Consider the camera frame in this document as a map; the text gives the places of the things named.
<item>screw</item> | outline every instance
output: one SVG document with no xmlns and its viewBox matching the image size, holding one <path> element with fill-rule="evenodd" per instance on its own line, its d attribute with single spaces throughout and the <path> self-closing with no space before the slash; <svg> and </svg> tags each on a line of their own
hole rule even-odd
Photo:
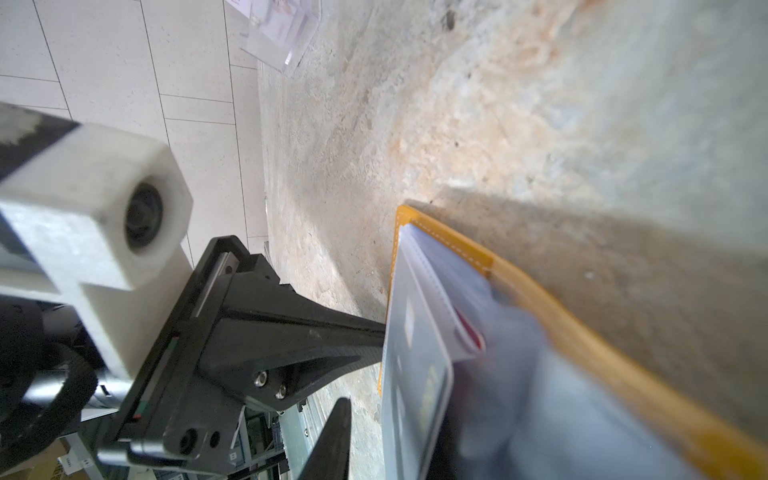
<svg viewBox="0 0 768 480">
<path fill-rule="evenodd" d="M 253 384 L 259 388 L 266 385 L 266 372 L 259 372 L 259 376 L 253 381 Z"/>
</svg>

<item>white floor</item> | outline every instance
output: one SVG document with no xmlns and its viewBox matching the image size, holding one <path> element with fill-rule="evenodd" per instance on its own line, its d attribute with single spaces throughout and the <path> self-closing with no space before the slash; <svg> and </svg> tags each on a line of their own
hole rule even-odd
<svg viewBox="0 0 768 480">
<path fill-rule="evenodd" d="M 192 192 L 184 251 L 267 239 L 257 70 L 222 0 L 2 0 L 0 101 L 167 142 Z"/>
</svg>

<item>clear plastic box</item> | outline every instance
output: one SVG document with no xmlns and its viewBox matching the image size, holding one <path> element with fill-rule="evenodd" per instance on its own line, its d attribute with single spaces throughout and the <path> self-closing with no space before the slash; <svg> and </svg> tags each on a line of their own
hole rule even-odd
<svg viewBox="0 0 768 480">
<path fill-rule="evenodd" d="M 320 25 L 320 0 L 253 0 L 244 50 L 291 76 Z"/>
</svg>

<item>transparent plastic box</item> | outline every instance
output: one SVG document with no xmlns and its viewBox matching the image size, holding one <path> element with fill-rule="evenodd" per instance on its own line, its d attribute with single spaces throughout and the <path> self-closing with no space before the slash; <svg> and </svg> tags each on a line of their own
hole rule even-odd
<svg viewBox="0 0 768 480">
<path fill-rule="evenodd" d="M 244 50 L 291 76 L 320 24 L 320 0 L 252 0 Z"/>
</svg>

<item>tile floor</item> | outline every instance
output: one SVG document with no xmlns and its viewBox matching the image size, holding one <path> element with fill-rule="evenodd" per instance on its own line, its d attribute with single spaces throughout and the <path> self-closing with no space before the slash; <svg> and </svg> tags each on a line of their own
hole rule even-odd
<svg viewBox="0 0 768 480">
<path fill-rule="evenodd" d="M 267 240 L 257 70 L 222 0 L 3 0 L 0 101 L 170 145 L 194 208 L 182 247 Z"/>
</svg>

